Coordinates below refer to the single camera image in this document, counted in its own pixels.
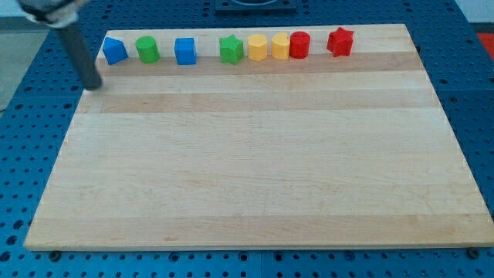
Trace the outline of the grey robot end effector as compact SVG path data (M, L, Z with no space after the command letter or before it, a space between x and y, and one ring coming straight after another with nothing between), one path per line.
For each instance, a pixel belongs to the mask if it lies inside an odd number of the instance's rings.
M64 28L77 22L78 11L90 0L18 0L29 21Z

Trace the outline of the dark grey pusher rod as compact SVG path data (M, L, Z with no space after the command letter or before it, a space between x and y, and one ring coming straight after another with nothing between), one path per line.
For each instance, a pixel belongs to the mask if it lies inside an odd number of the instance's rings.
M78 24L71 23L58 28L56 34L85 89L99 89L102 80Z

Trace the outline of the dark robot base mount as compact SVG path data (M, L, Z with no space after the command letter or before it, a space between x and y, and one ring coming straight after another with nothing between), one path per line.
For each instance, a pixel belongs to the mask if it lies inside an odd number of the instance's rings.
M215 12L295 12L298 0L214 0Z

